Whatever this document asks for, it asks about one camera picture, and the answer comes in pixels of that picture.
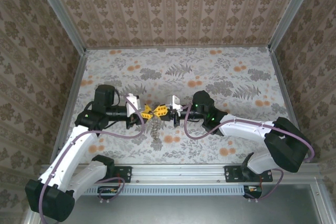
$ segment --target purple cable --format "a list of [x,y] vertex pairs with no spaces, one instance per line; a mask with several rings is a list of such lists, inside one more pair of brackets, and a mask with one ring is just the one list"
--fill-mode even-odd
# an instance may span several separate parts
[[251,125],[255,125],[255,126],[261,126],[261,127],[269,128],[269,129],[275,130],[277,132],[283,133],[285,135],[294,137],[295,139],[299,140],[302,144],[304,144],[310,150],[310,156],[307,157],[307,158],[305,158],[303,160],[304,162],[311,161],[314,158],[314,156],[315,156],[315,152],[314,152],[313,147],[311,147],[311,145],[306,140],[302,139],[301,137],[296,136],[295,134],[290,133],[288,131],[284,131],[282,129],[279,129],[279,128],[276,128],[276,127],[273,127],[273,126],[270,126],[270,125],[267,125],[267,124],[262,124],[262,123],[257,123],[257,122],[251,122],[251,121],[247,121],[247,120],[243,120],[243,119],[227,120],[227,121],[225,121],[225,122],[217,125],[212,130],[210,130],[209,132],[205,133],[203,136],[190,136],[189,133],[188,133],[188,131],[187,131],[187,123],[186,122],[187,122],[188,117],[189,117],[191,106],[192,106],[191,104],[188,105],[187,114],[185,115],[185,119],[184,119],[184,132],[185,132],[185,135],[187,137],[189,137],[190,139],[199,140],[199,139],[202,139],[202,138],[210,135],[216,129],[218,129],[219,127],[222,127],[224,124],[234,123],[234,122],[241,122],[241,123],[247,123],[247,124],[251,124]]
[[277,170],[277,171],[281,172],[281,176],[280,176],[278,182],[277,182],[277,183],[275,184],[275,186],[273,187],[273,189],[272,189],[271,191],[269,191],[268,194],[266,194],[265,196],[260,197],[259,199],[256,199],[255,197],[253,197],[251,194],[248,194],[248,193],[245,193],[245,195],[251,197],[252,199],[255,199],[255,201],[259,201],[259,200],[263,200],[263,199],[268,198],[268,197],[275,191],[275,189],[277,189],[277,187],[279,186],[280,182],[281,182],[282,179],[283,179],[283,170],[278,169],[278,168],[275,168],[275,169],[273,169],[273,170]]
[[[96,183],[105,183],[105,182],[109,182],[109,181],[116,180],[116,179],[122,181],[122,186],[121,186],[120,190],[113,196],[113,198],[111,198],[111,201],[113,201],[113,200],[114,200],[119,194],[121,194],[121,192],[124,190],[124,187],[125,187],[125,180],[124,180],[122,177],[113,177],[113,178],[107,178],[107,179],[104,179],[104,180],[99,180],[99,181],[96,182]],[[106,191],[106,190],[108,190],[108,189],[113,189],[113,188],[104,188],[104,190],[101,190],[101,191],[99,192],[98,197],[99,197],[100,200],[103,200],[103,199],[101,198],[101,194],[102,194],[102,192],[103,192],[103,191]]]
[[[143,120],[140,112],[136,109],[136,107],[132,104],[132,102],[130,102],[126,97],[125,97],[125,99],[126,99],[126,103],[128,103],[134,109],[135,113],[140,118],[140,121],[141,121],[141,131],[137,135],[134,135],[134,136],[122,136],[122,135],[118,135],[118,134],[107,132],[107,131],[86,131],[86,132],[83,132],[83,133],[79,134],[78,136],[76,136],[75,139],[72,141],[72,143],[75,144],[75,142],[78,139],[80,139],[82,136],[84,136],[86,134],[91,134],[91,133],[106,134],[106,135],[110,135],[110,136],[114,136],[114,137],[120,137],[120,138],[124,138],[124,139],[132,139],[132,138],[136,138],[136,137],[140,136],[145,131],[145,122],[144,122],[144,120]],[[57,161],[55,167],[52,169],[49,177],[47,178],[47,180],[46,180],[46,182],[43,185],[43,188],[41,190],[40,198],[39,198],[39,201],[38,201],[38,211],[39,211],[39,214],[40,214],[40,217],[41,217],[41,221],[42,221],[43,224],[48,224],[47,221],[46,221],[46,219],[44,218],[43,209],[42,209],[44,193],[45,193],[45,191],[47,189],[47,186],[48,186],[49,182],[52,179],[52,175],[55,174],[58,166],[60,165],[60,163],[62,162],[63,158],[65,157],[65,155],[68,153],[68,151],[70,150],[70,148],[72,146],[73,146],[73,144],[69,144],[68,147],[65,149],[65,151],[62,153],[61,157]]]

